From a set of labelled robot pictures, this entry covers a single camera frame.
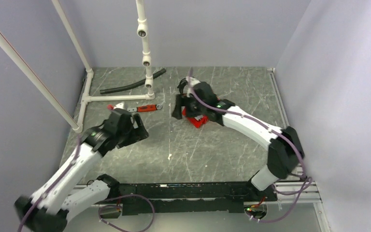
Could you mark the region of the red plastic bin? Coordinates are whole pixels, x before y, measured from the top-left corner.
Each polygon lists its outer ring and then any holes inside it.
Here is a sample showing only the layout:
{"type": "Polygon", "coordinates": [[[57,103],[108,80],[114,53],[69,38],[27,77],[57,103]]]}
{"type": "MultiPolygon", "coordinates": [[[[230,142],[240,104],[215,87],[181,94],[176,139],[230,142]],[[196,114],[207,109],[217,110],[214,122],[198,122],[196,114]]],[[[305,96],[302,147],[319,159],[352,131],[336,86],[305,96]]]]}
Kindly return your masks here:
{"type": "Polygon", "coordinates": [[[186,109],[182,110],[182,115],[186,117],[186,119],[196,128],[200,128],[202,125],[206,124],[209,119],[207,116],[196,116],[196,117],[187,117],[186,116],[186,109]]]}

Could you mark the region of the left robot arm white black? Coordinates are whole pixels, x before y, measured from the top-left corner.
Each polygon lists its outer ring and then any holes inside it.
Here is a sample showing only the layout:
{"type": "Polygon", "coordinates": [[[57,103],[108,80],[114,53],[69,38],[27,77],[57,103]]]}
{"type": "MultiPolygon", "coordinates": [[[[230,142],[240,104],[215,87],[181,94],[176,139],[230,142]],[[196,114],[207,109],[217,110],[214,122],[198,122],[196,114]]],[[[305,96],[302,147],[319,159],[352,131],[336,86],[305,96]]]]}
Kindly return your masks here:
{"type": "Polygon", "coordinates": [[[120,195],[120,183],[102,174],[90,185],[72,194],[78,182],[108,152],[148,138],[139,114],[114,107],[100,125],[87,129],[77,139],[69,158],[56,173],[30,196],[20,196],[14,203],[24,227],[32,232],[61,232],[68,222],[91,205],[115,202],[120,195]]]}

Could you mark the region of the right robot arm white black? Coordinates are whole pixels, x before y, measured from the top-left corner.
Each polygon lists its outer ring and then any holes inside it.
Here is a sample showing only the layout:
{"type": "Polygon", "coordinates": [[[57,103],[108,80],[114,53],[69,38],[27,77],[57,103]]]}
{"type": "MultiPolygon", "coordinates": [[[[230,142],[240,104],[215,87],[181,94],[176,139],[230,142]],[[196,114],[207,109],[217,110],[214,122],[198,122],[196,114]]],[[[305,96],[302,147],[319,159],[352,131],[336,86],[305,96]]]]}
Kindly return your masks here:
{"type": "Polygon", "coordinates": [[[208,83],[194,77],[182,79],[177,88],[179,94],[176,95],[172,117],[206,117],[211,122],[240,132],[268,152],[267,163],[249,180],[247,195],[251,200],[260,200],[266,188],[287,178],[303,163],[303,149],[293,127],[283,129],[248,114],[235,103],[218,98],[208,83]]]}

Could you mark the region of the red handled adjustable wrench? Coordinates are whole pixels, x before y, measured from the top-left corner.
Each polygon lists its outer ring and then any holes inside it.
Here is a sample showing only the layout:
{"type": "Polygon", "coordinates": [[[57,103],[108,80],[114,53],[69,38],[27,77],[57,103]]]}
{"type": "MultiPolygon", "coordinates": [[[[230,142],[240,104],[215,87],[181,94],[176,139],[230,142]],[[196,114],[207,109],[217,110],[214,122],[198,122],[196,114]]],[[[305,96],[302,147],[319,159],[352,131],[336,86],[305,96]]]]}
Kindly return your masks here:
{"type": "Polygon", "coordinates": [[[131,107],[128,108],[127,111],[132,113],[145,113],[145,112],[153,112],[157,110],[161,110],[162,105],[161,104],[149,104],[149,105],[143,105],[138,107],[131,107]]]}

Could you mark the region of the white PVC pipe frame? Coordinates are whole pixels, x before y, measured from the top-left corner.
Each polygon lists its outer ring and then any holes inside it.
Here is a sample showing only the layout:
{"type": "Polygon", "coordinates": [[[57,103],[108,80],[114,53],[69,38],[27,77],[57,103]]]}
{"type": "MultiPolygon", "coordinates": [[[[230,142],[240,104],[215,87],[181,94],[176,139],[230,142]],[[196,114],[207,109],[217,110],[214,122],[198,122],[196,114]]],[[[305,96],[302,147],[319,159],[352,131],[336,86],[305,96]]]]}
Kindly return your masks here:
{"type": "Polygon", "coordinates": [[[82,132],[84,125],[84,118],[86,108],[90,102],[104,102],[104,101],[125,101],[125,100],[152,100],[155,98],[154,92],[154,79],[152,72],[152,59],[151,50],[149,46],[149,30],[147,17],[145,15],[145,6],[143,0],[136,1],[137,15],[138,15],[138,28],[137,35],[142,39],[143,45],[143,59],[142,65],[145,67],[145,82],[144,87],[147,89],[147,93],[143,95],[122,95],[122,96],[91,96],[89,94],[92,79],[94,77],[94,71],[90,66],[78,39],[67,19],[67,16],[62,9],[62,6],[58,0],[53,0],[52,4],[66,29],[86,71],[86,80],[84,82],[83,93],[80,100],[80,110],[77,120],[74,120],[72,116],[67,113],[65,108],[56,99],[54,94],[46,87],[41,81],[36,72],[26,63],[16,49],[11,45],[8,39],[0,31],[0,48],[6,53],[6,55],[15,63],[15,65],[23,72],[23,74],[34,84],[34,86],[42,93],[42,95],[50,102],[50,104],[56,109],[56,111],[66,120],[66,122],[72,127],[75,132],[82,132]]]}

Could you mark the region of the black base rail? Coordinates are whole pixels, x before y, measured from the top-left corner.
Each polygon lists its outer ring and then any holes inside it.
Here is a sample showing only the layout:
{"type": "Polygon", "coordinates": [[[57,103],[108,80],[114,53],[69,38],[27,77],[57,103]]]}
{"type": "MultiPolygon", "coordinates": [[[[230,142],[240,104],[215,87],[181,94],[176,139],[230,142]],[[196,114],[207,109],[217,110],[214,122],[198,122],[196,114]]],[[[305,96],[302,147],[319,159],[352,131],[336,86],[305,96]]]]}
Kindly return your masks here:
{"type": "Polygon", "coordinates": [[[120,206],[125,216],[146,213],[243,213],[246,207],[277,201],[272,187],[255,190],[246,181],[164,184],[120,184],[100,204],[120,206]]]}

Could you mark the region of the aluminium rail right side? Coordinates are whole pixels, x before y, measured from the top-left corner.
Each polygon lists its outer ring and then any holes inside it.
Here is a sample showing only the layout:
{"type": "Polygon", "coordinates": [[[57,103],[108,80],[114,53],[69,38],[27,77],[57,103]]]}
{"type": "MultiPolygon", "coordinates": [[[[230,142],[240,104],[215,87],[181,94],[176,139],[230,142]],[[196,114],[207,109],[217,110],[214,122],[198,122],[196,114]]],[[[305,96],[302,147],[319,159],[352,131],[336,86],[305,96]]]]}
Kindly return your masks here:
{"type": "Polygon", "coordinates": [[[289,125],[274,71],[274,68],[267,68],[267,73],[272,82],[278,100],[280,114],[286,128],[281,129],[280,132],[277,132],[276,129],[271,131],[272,134],[277,136],[276,139],[272,140],[272,143],[279,145],[279,147],[276,158],[271,158],[271,155],[268,155],[268,158],[273,163],[280,160],[280,163],[286,168],[286,176],[272,184],[271,187],[280,196],[294,198],[294,204],[298,201],[303,203],[319,202],[320,194],[318,188],[313,179],[305,171],[304,152],[300,139],[296,130],[289,125]]]}

